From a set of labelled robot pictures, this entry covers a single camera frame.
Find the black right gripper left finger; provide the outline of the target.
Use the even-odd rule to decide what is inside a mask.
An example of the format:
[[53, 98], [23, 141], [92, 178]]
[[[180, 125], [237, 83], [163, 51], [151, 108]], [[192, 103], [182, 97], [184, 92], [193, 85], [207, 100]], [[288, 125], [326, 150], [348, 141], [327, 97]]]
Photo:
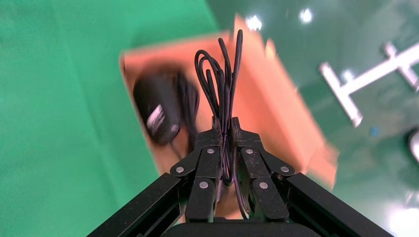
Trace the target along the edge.
[[222, 134], [218, 119], [196, 136], [194, 150], [93, 230], [91, 237], [183, 237], [214, 221]]

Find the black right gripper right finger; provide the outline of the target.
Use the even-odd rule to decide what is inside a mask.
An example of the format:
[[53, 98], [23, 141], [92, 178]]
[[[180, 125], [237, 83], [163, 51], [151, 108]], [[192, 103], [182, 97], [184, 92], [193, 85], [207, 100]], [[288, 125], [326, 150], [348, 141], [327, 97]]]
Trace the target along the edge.
[[389, 233], [306, 175], [265, 150], [258, 134], [231, 120], [238, 179], [258, 220], [258, 237], [387, 237]]

